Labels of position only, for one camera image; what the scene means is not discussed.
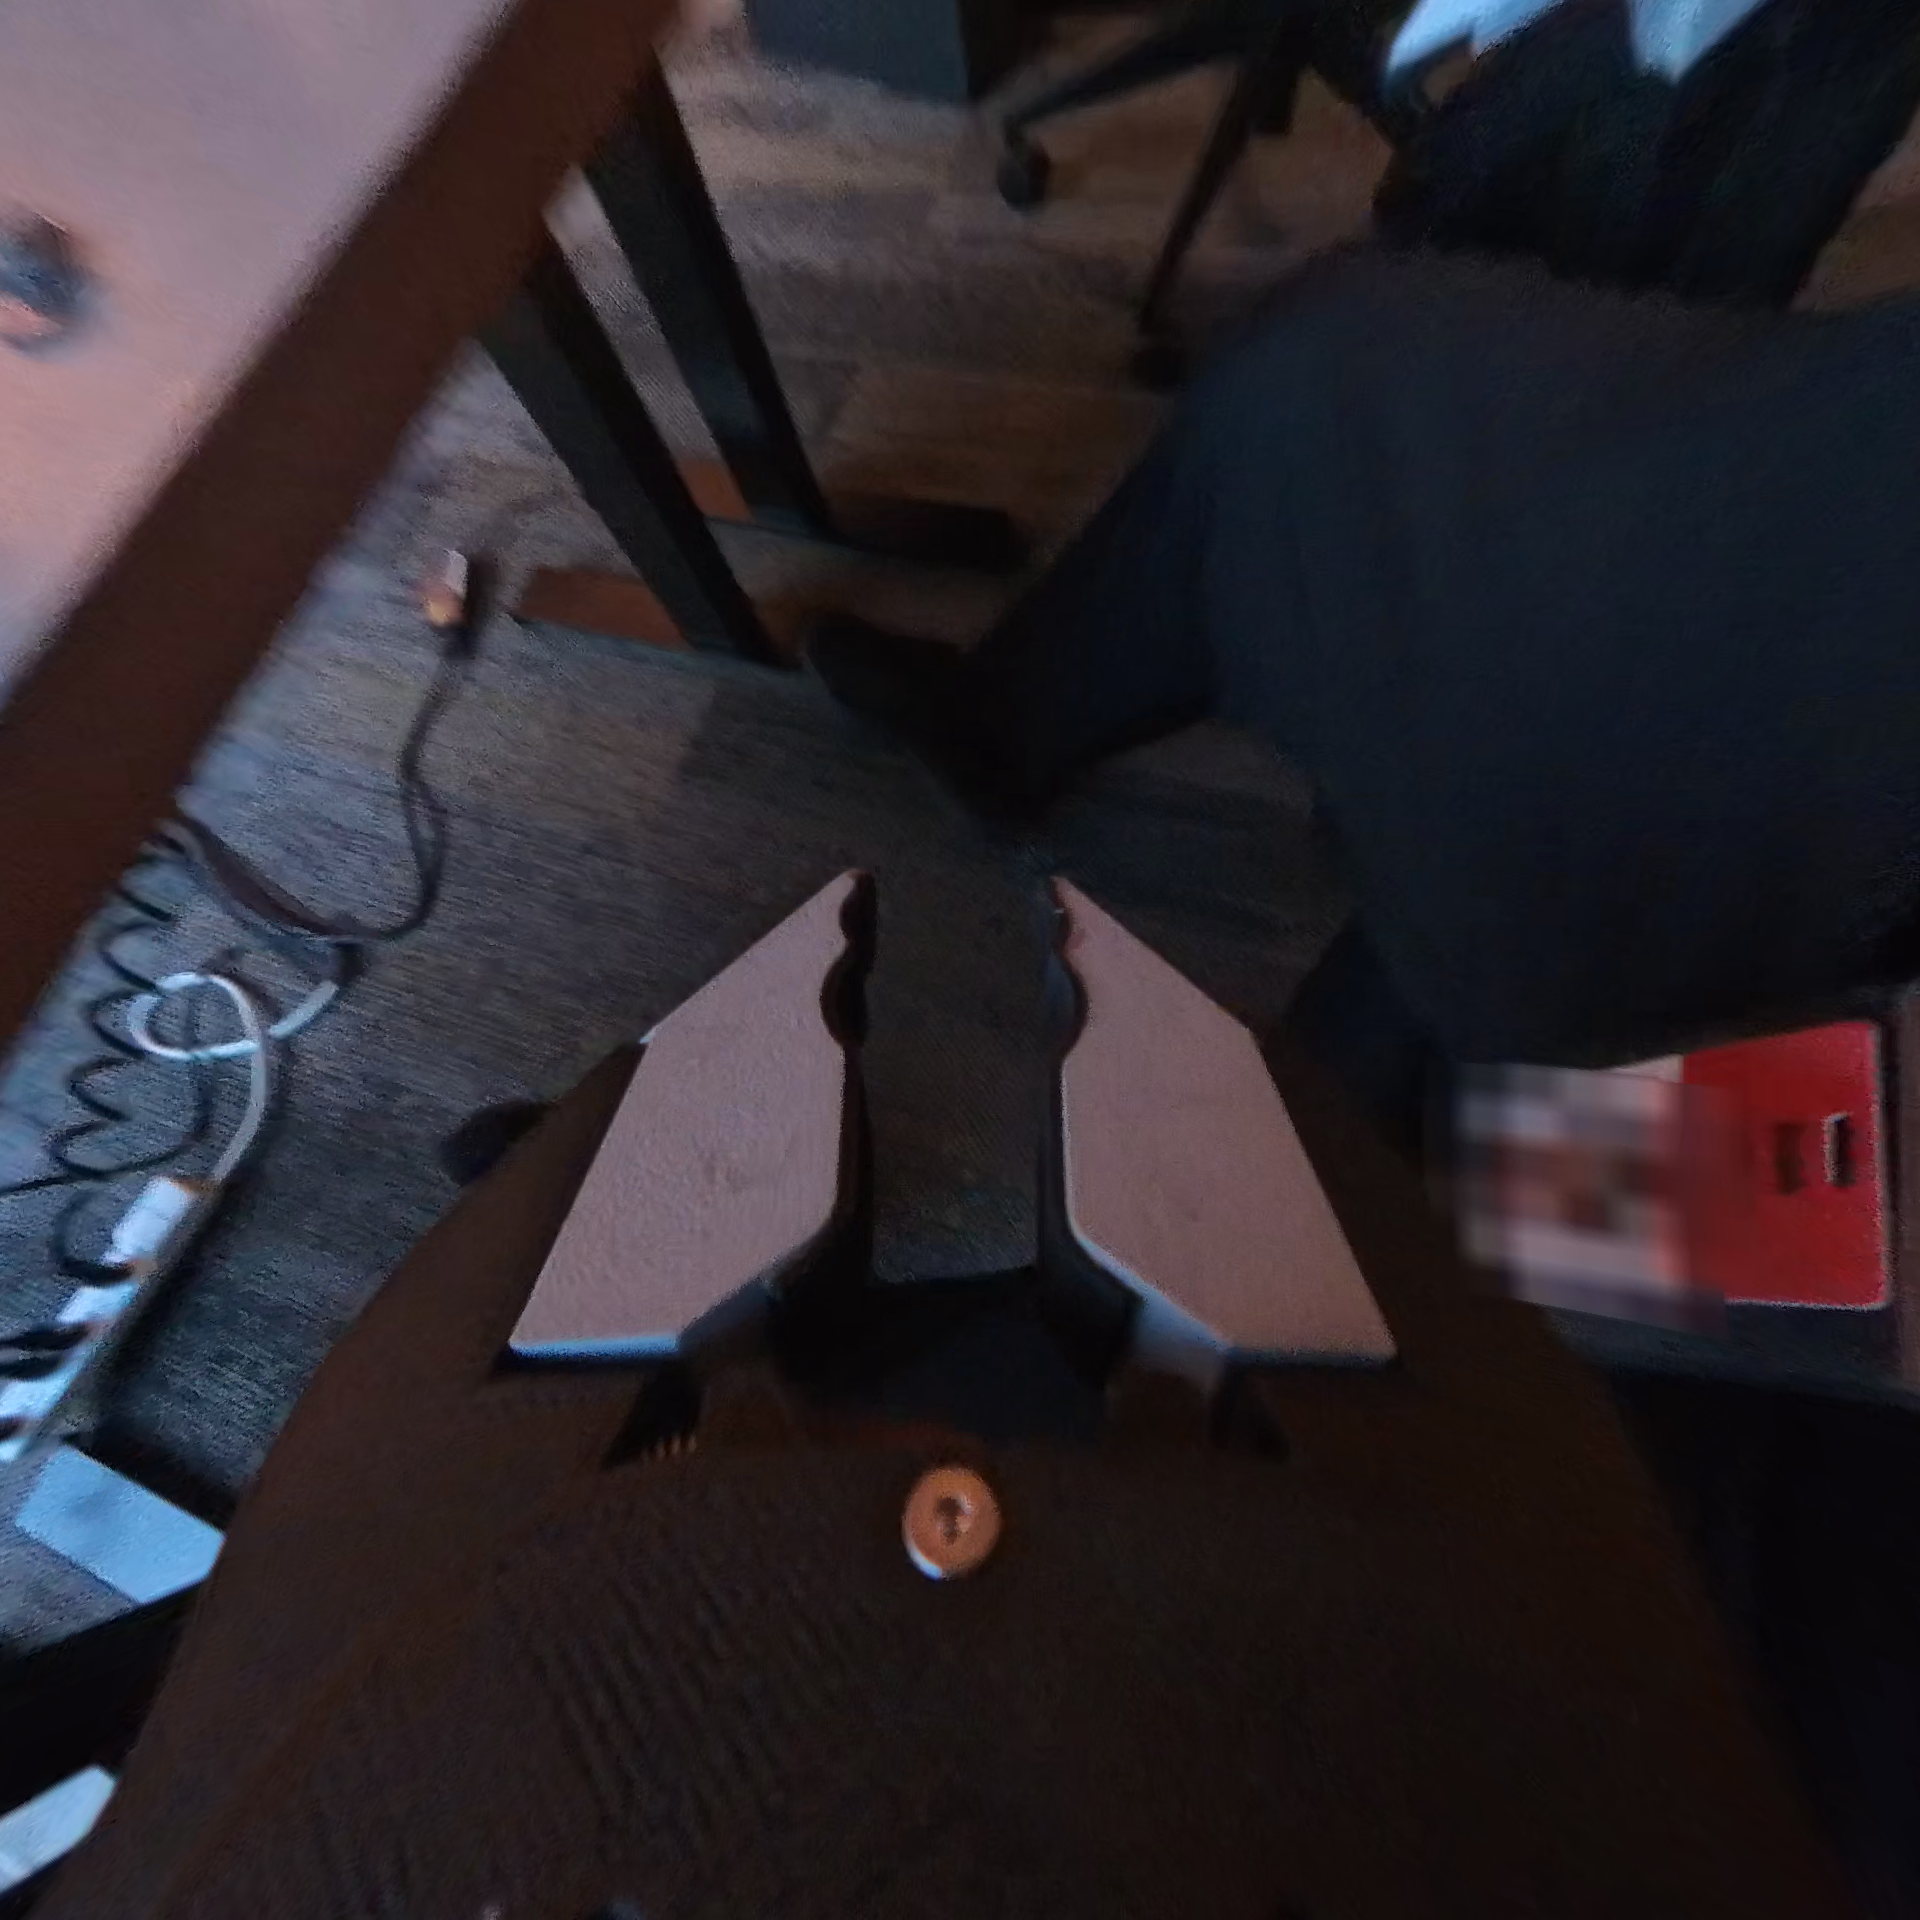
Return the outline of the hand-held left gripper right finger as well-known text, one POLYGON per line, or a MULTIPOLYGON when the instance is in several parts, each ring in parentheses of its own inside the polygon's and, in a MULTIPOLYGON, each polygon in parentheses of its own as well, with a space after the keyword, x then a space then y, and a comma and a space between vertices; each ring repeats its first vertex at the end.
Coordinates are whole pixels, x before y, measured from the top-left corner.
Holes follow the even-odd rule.
POLYGON ((1255 1369, 1376 1371, 1399 1345, 1255 1033, 1067 879, 1073 1013, 1047 1222, 1123 1359, 1215 1395, 1255 1369))

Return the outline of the red black ID badge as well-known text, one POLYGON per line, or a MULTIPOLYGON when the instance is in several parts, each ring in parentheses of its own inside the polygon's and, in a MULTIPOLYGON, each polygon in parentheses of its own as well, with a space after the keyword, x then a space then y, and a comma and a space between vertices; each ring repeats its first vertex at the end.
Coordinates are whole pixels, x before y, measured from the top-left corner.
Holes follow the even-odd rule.
POLYGON ((1680 1060, 1687 1276, 1740 1307, 1890 1298, 1881 1030, 1850 1019, 1680 1060))

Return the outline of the black office chair base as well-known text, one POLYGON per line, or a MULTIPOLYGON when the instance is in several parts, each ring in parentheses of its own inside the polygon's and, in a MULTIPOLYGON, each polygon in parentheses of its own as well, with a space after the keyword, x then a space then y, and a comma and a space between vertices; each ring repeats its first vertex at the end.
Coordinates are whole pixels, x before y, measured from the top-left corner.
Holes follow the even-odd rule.
POLYGON ((1171 305, 1188 251, 1255 135, 1292 131, 1308 78, 1320 78, 1376 133, 1395 138, 1379 61, 1388 29, 1405 12, 1408 5, 1383 3, 1175 5, 1169 22, 1003 113, 994 181, 1003 205, 1028 213, 1044 204, 1052 185, 1052 158, 1039 139, 1042 123, 1115 103, 1202 66, 1223 65, 1232 71, 1136 308, 1131 372, 1138 385, 1164 394, 1185 371, 1171 305))

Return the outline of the person's dark clothed torso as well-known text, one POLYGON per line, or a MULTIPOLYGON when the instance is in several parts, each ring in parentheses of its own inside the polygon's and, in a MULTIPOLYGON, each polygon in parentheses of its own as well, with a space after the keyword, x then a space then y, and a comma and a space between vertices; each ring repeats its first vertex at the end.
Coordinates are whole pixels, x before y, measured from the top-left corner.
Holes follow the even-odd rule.
POLYGON ((1915 300, 1793 310, 1915 115, 1915 5, 1626 5, 1475 65, 925 698, 1042 804, 1194 722, 1311 782, 1353 1076, 1599 1066, 1915 981, 1915 300))

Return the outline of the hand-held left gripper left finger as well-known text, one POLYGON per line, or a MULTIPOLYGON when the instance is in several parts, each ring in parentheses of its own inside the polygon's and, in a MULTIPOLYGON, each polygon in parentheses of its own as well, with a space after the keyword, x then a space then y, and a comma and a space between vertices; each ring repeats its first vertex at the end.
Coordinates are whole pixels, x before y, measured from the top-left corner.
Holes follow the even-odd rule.
POLYGON ((640 1038, 508 1356, 681 1359, 857 1221, 873 910, 834 875, 640 1038))

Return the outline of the white power strip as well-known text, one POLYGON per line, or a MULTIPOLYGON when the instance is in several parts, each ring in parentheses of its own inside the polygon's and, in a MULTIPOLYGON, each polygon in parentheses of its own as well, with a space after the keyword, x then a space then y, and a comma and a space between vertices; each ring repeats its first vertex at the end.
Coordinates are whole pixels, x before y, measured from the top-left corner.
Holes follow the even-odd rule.
POLYGON ((82 1434, 121 1351, 223 1201, 223 1182, 152 1177, 60 1307, 3 1335, 4 1465, 82 1434))

